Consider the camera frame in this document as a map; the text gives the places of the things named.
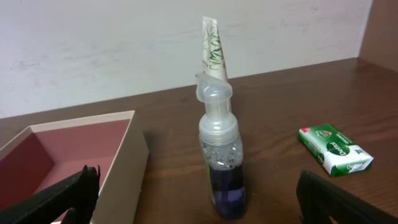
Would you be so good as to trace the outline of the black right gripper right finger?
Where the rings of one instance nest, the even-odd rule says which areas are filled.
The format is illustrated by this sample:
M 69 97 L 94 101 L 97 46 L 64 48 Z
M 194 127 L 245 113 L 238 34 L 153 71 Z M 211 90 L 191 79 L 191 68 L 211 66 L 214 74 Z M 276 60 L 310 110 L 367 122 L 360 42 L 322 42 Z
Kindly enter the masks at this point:
M 397 223 L 394 217 L 355 197 L 320 176 L 304 170 L 296 195 L 306 224 L 327 223 Z

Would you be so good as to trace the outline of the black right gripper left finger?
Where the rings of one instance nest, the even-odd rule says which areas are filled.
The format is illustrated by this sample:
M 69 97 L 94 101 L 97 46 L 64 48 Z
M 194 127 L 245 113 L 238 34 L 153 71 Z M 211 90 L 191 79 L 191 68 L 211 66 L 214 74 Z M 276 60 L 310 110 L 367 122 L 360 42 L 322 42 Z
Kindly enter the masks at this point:
M 62 223 L 89 224 L 99 198 L 101 169 L 83 169 L 1 210 L 1 223 L 48 224 L 63 215 Z

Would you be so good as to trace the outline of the white box with pink interior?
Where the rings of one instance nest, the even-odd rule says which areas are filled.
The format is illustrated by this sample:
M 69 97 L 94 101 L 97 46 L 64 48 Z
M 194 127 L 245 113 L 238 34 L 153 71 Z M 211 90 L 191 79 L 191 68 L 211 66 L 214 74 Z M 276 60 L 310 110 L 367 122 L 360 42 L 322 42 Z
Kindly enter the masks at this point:
M 1 148 L 1 208 L 99 167 L 92 223 L 132 223 L 148 155 L 135 111 L 28 126 Z

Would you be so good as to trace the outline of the clear pump bottle blue liquid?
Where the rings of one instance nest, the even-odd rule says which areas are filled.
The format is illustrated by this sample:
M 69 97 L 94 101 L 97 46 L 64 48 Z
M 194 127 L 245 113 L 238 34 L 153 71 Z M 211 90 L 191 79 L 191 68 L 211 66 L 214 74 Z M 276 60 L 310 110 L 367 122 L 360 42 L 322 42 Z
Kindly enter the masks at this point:
M 243 143 L 238 120 L 229 108 L 233 89 L 204 72 L 195 77 L 197 99 L 205 105 L 198 128 L 211 200 L 221 217 L 239 219 L 246 211 L 246 188 Z

